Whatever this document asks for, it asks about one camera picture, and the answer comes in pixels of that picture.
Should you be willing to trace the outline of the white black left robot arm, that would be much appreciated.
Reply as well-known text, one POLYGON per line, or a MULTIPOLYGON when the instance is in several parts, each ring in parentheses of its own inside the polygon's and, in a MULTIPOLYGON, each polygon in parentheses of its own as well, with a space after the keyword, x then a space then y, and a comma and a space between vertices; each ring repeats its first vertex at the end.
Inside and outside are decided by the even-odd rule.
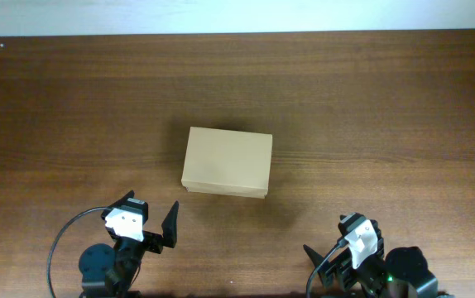
POLYGON ((174 202, 161 224, 161 233, 148 232, 148 203, 135 198, 131 190, 104 209, 101 218, 114 241, 87 248, 79 258, 82 274, 82 297, 140 298, 132 284, 147 252, 162 253, 177 243, 177 219, 180 204, 174 202))

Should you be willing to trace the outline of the brown cardboard box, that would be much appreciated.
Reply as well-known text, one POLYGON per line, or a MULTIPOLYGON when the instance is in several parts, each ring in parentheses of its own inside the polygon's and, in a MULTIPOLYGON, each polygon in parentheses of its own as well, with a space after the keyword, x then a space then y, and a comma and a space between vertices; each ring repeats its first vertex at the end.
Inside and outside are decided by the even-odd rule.
POLYGON ((192 127, 181 183, 189 192, 264 199, 272 148, 271 134, 192 127))

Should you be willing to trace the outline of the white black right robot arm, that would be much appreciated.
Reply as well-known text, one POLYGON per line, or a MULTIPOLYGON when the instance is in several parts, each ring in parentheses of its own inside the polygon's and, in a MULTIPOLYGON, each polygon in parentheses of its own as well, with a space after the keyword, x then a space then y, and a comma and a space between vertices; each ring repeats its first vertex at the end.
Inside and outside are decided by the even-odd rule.
POLYGON ((341 215, 338 230, 340 238, 325 255, 303 246, 314 265, 305 286, 307 297, 312 296, 315 278, 324 288, 338 285, 344 292, 359 285, 366 297, 439 296, 439 281, 420 248, 385 252, 378 222, 360 213, 341 215))

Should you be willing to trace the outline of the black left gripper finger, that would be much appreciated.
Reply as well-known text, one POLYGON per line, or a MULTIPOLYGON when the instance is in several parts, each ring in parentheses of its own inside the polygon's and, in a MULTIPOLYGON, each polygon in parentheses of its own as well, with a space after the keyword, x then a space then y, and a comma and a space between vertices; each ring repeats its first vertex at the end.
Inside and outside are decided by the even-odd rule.
POLYGON ((170 211, 166 215, 161 224, 162 228, 162 240, 163 246, 168 248, 174 248, 177 243, 177 219, 179 213, 179 202, 176 201, 170 208, 170 211))
POLYGON ((124 205, 128 199, 132 199, 135 195, 133 190, 127 192, 121 199, 117 200, 116 202, 110 204, 108 207, 110 209, 119 208, 120 206, 124 205))

